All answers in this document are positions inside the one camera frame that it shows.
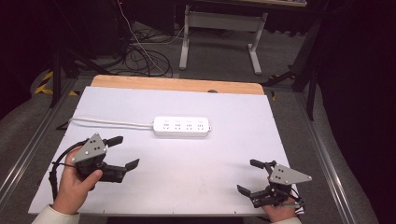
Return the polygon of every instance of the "white board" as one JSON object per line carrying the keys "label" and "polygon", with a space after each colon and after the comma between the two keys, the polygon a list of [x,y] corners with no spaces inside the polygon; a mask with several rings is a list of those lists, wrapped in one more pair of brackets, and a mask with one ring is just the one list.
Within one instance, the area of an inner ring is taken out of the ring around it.
{"label": "white board", "polygon": [[[74,118],[150,124],[157,116],[206,117],[212,131],[205,138],[175,139],[139,130],[72,122],[54,161],[76,142],[99,133],[118,135],[123,143],[110,147],[105,162],[124,166],[140,159],[122,183],[99,182],[80,213],[105,216],[259,216],[236,185],[252,192],[268,182],[265,170],[249,161],[277,161],[289,167],[265,95],[148,91],[87,87]],[[58,169],[58,181],[63,167]],[[30,206],[39,213],[52,203],[48,172]]]}

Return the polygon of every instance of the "sleeve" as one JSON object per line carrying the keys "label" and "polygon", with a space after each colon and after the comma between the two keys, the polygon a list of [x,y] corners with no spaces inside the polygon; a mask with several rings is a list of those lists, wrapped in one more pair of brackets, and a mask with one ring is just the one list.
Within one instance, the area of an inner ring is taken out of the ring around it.
{"label": "sleeve", "polygon": [[273,224],[302,224],[302,223],[299,218],[292,217],[283,221],[274,222]]}
{"label": "sleeve", "polygon": [[32,224],[78,224],[79,214],[65,215],[53,210],[47,205],[44,210],[38,214]]}

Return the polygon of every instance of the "power outlet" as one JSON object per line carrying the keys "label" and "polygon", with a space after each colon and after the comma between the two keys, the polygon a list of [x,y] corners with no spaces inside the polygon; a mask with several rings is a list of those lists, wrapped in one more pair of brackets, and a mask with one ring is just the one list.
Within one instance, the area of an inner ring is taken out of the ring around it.
{"label": "power outlet", "polygon": [[207,118],[156,117],[153,130],[157,136],[205,137],[211,127]]}

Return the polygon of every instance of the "person's right hand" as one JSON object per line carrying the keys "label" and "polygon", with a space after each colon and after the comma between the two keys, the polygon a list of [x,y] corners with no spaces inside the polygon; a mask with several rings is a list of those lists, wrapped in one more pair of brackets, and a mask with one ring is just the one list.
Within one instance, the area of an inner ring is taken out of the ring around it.
{"label": "person's right hand", "polygon": [[[284,203],[295,203],[295,201],[292,198],[288,198]],[[286,207],[283,205],[273,207],[272,205],[265,205],[262,209],[266,214],[268,214],[271,222],[278,222],[292,217],[297,217],[294,207]]]}
{"label": "person's right hand", "polygon": [[[75,166],[71,160],[80,148],[76,147],[69,152],[64,162],[68,165]],[[52,209],[65,215],[76,214],[77,210],[87,199],[88,192],[99,181],[102,174],[103,172],[101,170],[96,170],[85,180],[82,180],[78,176],[76,167],[65,166],[62,172],[58,196],[53,203]]]}

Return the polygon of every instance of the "desk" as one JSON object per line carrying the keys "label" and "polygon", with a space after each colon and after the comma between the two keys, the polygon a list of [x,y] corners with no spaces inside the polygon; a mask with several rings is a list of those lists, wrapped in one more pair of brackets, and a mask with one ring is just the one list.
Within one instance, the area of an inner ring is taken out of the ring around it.
{"label": "desk", "polygon": [[[305,7],[306,2],[289,2],[281,0],[242,0],[235,1],[240,3],[254,3],[264,5],[275,5],[282,7]],[[250,55],[250,60],[253,64],[254,73],[260,75],[262,69],[257,58],[256,48],[262,36],[262,30],[268,13],[263,12],[261,17],[247,17],[224,15],[217,13],[205,13],[190,11],[191,6],[186,5],[184,18],[184,37],[181,49],[179,68],[185,70],[187,68],[187,59],[189,54],[189,29],[190,27],[212,28],[212,29],[226,29],[235,31],[256,32],[253,44],[248,44],[247,49]]]}
{"label": "desk", "polygon": [[[189,86],[197,91],[175,91]],[[165,91],[143,90],[150,87]],[[250,93],[223,93],[232,88]],[[124,136],[121,145],[107,152],[108,164],[122,166],[140,159],[122,183],[98,183],[80,212],[97,216],[263,215],[236,185],[253,191],[268,185],[267,174],[250,166],[251,159],[289,163],[260,85],[98,76],[83,92],[73,117],[147,123],[156,116],[169,115],[206,117],[212,131],[205,138],[175,139],[155,136],[150,129],[69,124],[54,158],[81,137],[99,133],[107,139]],[[29,213],[40,212],[47,203],[51,203],[50,184],[43,181]]]}

